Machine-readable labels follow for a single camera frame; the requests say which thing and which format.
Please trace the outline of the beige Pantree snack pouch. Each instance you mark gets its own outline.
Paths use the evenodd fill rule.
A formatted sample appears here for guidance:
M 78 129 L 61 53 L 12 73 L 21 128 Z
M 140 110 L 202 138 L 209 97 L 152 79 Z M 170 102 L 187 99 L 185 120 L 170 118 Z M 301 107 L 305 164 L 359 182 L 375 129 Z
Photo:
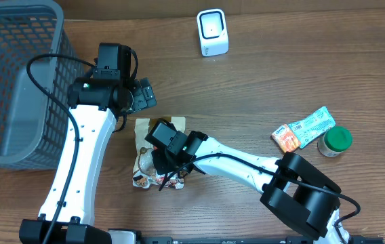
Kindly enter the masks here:
M 185 132 L 186 118 L 185 117 L 163 117 L 173 123 L 177 130 Z M 137 157 L 134 163 L 132 184 L 137 188 L 148 189 L 151 185 L 161 185 L 165 178 L 165 174 L 158 174 L 153 165 L 151 152 L 154 151 L 154 146 L 145 140 L 145 136 L 155 125 L 157 119 L 139 118 L 136 119 L 134 132 Z M 173 176 L 164 187 L 173 189 L 183 189 L 183 175 L 179 173 Z

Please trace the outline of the orange Kleenex tissue pack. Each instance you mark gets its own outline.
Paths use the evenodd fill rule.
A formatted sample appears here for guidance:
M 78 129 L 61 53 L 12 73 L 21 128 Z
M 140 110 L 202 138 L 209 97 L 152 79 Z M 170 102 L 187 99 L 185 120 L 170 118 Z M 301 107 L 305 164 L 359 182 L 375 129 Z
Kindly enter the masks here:
M 301 141 L 296 137 L 287 124 L 281 125 L 272 132 L 271 137 L 284 153 L 293 152 L 301 146 Z

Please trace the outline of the teal wet wipes pack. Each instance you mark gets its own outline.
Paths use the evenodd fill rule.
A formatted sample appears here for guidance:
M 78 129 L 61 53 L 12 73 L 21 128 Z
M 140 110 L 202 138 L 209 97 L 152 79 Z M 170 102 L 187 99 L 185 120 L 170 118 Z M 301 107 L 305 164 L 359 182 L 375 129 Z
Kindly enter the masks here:
M 300 148 L 304 148 L 335 125 L 336 122 L 327 107 L 322 106 L 305 119 L 290 123 L 288 127 L 301 142 Z

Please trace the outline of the green lidded jar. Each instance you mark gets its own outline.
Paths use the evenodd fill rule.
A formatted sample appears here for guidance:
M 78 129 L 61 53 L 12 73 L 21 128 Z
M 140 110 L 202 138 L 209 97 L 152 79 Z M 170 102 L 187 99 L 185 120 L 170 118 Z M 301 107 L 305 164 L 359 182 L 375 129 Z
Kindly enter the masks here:
M 336 157 L 352 145 L 352 134 L 345 127 L 335 126 L 324 133 L 317 142 L 319 152 L 326 157 Z

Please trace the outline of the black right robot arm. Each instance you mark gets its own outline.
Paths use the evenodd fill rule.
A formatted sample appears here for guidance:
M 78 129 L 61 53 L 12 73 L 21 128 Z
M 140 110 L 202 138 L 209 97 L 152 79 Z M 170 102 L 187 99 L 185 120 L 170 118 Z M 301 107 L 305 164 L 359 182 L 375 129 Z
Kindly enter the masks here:
M 145 140 L 155 147 L 153 163 L 164 183 L 181 171 L 226 177 L 258 191 L 282 223 L 314 243 L 350 242 L 340 218 L 340 187 L 296 153 L 280 159 L 251 155 L 199 131 L 185 134 L 165 119 Z

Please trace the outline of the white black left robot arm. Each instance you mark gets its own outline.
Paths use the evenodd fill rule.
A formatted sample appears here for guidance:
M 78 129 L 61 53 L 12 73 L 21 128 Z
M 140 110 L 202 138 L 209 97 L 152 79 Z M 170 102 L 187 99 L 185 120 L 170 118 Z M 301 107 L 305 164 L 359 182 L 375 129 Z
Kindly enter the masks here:
M 138 58 L 127 45 L 101 43 L 90 70 L 67 89 L 63 104 L 36 81 L 33 84 L 68 116 L 68 131 L 51 190 L 37 219 L 24 219 L 22 243 L 112 243 L 94 227 L 94 202 L 100 169 L 117 121 L 153 107 L 157 101 L 147 78 L 137 79 Z

